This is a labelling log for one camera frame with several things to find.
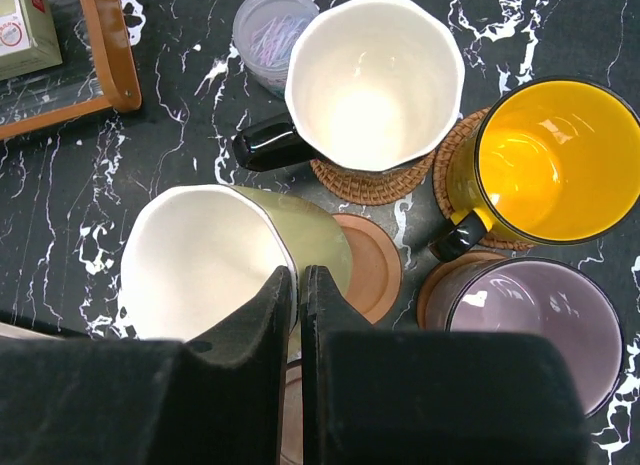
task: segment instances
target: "wooden frame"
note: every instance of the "wooden frame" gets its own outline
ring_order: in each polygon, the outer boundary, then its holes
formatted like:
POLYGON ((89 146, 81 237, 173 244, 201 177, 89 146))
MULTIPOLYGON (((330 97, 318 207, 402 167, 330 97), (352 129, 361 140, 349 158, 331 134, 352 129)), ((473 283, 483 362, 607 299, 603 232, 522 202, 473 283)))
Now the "wooden frame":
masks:
POLYGON ((79 1, 89 32, 96 75, 104 95, 0 126, 0 139, 111 107, 119 112, 130 112, 142 105, 140 85, 120 0, 79 1))

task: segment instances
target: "wooden tray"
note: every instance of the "wooden tray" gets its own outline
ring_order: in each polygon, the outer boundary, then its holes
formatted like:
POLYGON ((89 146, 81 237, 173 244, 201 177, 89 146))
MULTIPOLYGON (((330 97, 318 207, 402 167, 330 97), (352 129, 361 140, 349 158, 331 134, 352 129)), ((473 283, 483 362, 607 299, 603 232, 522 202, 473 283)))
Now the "wooden tray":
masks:
POLYGON ((0 139, 142 104, 120 0, 49 2, 63 63, 0 82, 0 139))

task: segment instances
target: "black object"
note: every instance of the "black object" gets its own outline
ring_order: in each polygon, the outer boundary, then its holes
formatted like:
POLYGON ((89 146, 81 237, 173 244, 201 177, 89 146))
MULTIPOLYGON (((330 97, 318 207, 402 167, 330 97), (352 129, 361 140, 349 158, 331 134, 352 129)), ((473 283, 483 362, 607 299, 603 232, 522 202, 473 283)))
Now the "black object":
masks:
POLYGON ((254 172, 275 170, 320 157, 300 138, 288 113, 241 130, 232 146, 238 164, 254 172))
POLYGON ((429 250, 441 262, 452 262, 471 250, 487 233, 487 227, 472 211, 453 228, 447 225, 447 230, 429 243, 429 250))
MULTIPOLYGON (((301 296, 305 465, 586 463, 544 339, 376 330, 324 267, 301 296)), ((277 463, 290 297, 279 267, 189 345, 0 341, 0 464, 277 463)))
POLYGON ((325 268, 305 285, 305 465, 586 463, 582 407, 548 341, 374 330, 325 268))
POLYGON ((196 343, 0 341, 0 463, 267 464, 280 451, 291 278, 196 343))

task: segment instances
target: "black mug handle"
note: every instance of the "black mug handle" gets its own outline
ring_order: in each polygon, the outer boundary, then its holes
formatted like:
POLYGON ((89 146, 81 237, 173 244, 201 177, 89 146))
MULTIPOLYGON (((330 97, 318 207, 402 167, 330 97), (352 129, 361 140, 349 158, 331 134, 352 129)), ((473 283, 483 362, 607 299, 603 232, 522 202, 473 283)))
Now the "black mug handle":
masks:
POLYGON ((460 223, 429 243, 429 250, 441 262, 452 262, 464 255, 489 232, 480 216, 472 211, 460 223))
POLYGON ((232 148, 238 164, 254 172, 275 170, 319 156, 300 138, 288 113, 242 129, 233 139, 232 148))

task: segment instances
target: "white mug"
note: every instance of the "white mug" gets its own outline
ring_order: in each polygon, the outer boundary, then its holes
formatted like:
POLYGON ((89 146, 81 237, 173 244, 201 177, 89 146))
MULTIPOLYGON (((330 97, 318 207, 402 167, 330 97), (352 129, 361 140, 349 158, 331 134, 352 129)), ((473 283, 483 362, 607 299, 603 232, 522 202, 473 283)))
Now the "white mug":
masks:
POLYGON ((290 195, 245 187, 174 187, 138 215, 121 263, 122 305, 141 339, 189 341, 252 299, 278 266, 293 283, 329 268, 345 294, 351 249, 338 222, 290 195))
POLYGON ((382 172, 431 152, 460 110, 464 62, 448 28, 411 0, 351 0, 293 47, 289 114, 242 130, 238 163, 265 171, 311 158, 382 172))

